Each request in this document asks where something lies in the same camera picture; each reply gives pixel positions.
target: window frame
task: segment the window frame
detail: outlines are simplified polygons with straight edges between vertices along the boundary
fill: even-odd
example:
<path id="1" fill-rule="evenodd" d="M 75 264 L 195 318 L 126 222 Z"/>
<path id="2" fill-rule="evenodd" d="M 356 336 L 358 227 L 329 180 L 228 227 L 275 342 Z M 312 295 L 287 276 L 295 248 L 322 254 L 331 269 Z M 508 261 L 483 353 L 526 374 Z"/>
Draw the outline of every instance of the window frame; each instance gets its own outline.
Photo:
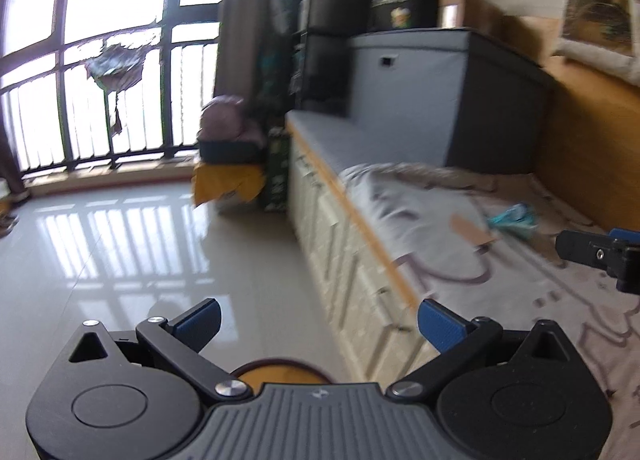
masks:
<path id="1" fill-rule="evenodd" d="M 8 0 L 0 0 L 0 33 L 4 30 L 4 20 L 7 13 L 7 1 Z M 220 22 L 220 5 L 222 4 L 222 2 L 204 3 L 201 5 L 180 5 L 180 0 L 164 0 L 161 21 L 146 25 L 124 28 L 112 32 L 106 32 L 65 44 L 67 1 L 68 0 L 54 0 L 52 33 L 49 37 L 0 58 L 0 77 L 2 77 L 3 75 L 34 59 L 38 59 L 50 53 L 56 55 L 56 64 L 53 69 L 0 89 L 0 94 L 3 94 L 11 91 L 14 88 L 20 87 L 27 82 L 55 73 L 56 90 L 58 97 L 58 117 L 60 122 L 60 131 L 62 135 L 65 160 L 62 164 L 52 164 L 50 167 L 52 169 L 66 167 L 67 170 L 72 170 L 77 164 L 82 164 L 85 161 L 91 160 L 74 159 L 72 154 L 71 138 L 66 111 L 66 89 L 64 72 L 69 68 L 78 66 L 79 64 L 83 64 L 84 61 L 65 65 L 65 50 L 70 47 L 89 42 L 91 40 L 105 39 L 116 34 L 139 32 L 152 28 L 160 28 L 161 31 L 160 39 L 158 42 L 158 49 L 160 51 L 160 108 L 162 125 L 162 146 L 160 147 L 160 149 L 149 150 L 147 151 L 147 153 L 162 152 L 165 158 L 172 158 L 178 151 L 194 148 L 194 146 L 174 145 L 171 97 L 171 52 L 175 47 L 187 46 L 190 44 L 217 44 L 218 38 L 213 40 L 172 42 L 172 30 L 175 26 L 183 24 Z M 4 38 L 0 39 L 0 42 L 4 44 Z M 145 153 L 145 151 L 130 151 L 126 154 L 114 154 L 111 135 L 108 137 L 108 139 L 110 143 L 110 155 L 108 156 L 108 158 L 111 160 L 112 167 L 116 166 L 117 159 L 123 156 L 129 156 L 129 153 L 132 156 Z M 99 160 L 104 160 L 105 158 L 106 157 L 102 156 L 99 158 Z M 47 166 L 43 166 L 38 167 L 37 169 L 27 170 L 26 172 L 46 170 L 46 168 Z"/>

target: orange circular part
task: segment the orange circular part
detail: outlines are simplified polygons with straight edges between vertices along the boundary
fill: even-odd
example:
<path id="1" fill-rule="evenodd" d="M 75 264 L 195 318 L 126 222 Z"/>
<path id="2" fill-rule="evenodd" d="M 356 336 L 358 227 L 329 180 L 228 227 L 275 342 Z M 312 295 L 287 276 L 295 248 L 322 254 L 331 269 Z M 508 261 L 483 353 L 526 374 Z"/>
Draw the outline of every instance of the orange circular part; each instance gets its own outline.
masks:
<path id="1" fill-rule="evenodd" d="M 291 360 L 255 361 L 238 368 L 232 375 L 251 386 L 254 393 L 260 392 L 265 382 L 273 384 L 333 383 L 329 377 L 312 366 Z"/>

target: cardboard box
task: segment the cardboard box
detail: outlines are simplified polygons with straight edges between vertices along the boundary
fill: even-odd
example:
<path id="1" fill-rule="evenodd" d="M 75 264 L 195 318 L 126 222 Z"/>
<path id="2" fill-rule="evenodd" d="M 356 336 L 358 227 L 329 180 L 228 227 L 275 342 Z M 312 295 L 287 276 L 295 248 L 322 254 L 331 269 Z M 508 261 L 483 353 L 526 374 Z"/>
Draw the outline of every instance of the cardboard box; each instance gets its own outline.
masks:
<path id="1" fill-rule="evenodd" d="M 473 28 L 502 39 L 504 13 L 487 0 L 438 0 L 440 28 Z"/>

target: shoe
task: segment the shoe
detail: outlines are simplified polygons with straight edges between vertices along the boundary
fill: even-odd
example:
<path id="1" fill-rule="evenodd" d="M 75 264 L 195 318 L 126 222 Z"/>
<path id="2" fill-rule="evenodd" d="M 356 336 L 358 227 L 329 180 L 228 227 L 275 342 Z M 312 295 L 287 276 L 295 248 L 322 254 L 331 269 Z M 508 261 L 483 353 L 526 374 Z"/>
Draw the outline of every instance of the shoe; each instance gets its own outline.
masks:
<path id="1" fill-rule="evenodd" d="M 9 233 L 11 233 L 11 231 L 14 230 L 15 224 L 11 224 L 9 227 L 5 228 L 0 226 L 0 239 L 4 238 L 5 236 L 7 236 Z"/>
<path id="2" fill-rule="evenodd" d="M 16 223 L 16 219 L 7 215 L 0 216 L 0 230 L 13 229 Z"/>

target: gray storage box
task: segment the gray storage box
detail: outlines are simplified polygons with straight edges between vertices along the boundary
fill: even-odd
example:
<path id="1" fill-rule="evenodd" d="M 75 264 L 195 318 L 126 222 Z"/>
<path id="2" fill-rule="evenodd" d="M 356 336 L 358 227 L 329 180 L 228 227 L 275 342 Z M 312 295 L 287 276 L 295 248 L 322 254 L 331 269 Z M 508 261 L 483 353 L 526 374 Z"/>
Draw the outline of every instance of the gray storage box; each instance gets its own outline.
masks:
<path id="1" fill-rule="evenodd" d="M 348 116 L 408 162 L 476 172 L 533 171 L 554 79 L 505 45 L 466 29 L 351 39 Z"/>

